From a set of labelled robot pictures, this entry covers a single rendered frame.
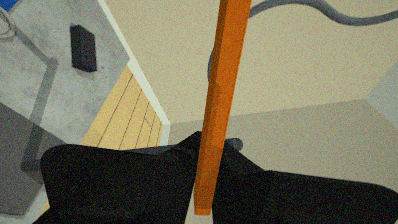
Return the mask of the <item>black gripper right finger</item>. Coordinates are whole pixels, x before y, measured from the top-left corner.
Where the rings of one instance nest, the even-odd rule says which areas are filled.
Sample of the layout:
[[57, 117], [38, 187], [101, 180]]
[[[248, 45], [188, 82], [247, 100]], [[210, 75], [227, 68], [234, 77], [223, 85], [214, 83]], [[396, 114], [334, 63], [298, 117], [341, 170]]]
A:
[[265, 171], [224, 141], [213, 224], [275, 224], [285, 211], [395, 224], [398, 193], [369, 182]]

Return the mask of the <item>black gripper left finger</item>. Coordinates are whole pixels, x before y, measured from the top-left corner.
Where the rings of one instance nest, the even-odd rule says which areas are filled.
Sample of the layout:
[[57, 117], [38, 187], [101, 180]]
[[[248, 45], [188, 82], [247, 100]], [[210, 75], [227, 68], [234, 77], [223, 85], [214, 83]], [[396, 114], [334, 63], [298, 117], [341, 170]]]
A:
[[58, 200], [149, 213], [155, 224], [185, 224], [202, 131], [159, 154], [76, 144], [48, 149], [40, 169], [49, 205]]

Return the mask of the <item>dark grey rectangular block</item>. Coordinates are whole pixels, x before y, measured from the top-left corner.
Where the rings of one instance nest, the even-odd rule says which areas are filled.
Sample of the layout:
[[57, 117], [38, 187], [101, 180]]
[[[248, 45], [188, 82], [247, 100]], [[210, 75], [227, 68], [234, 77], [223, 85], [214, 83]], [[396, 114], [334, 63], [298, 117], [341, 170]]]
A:
[[70, 26], [72, 65], [85, 72], [97, 71], [94, 34], [82, 25]]

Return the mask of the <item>orange handle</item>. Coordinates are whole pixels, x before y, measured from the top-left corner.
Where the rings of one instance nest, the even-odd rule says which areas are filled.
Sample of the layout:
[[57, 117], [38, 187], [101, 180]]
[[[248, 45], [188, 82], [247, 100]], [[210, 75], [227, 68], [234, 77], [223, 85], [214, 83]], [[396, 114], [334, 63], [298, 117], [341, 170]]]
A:
[[252, 0], [220, 0], [194, 185], [195, 215], [210, 215]]

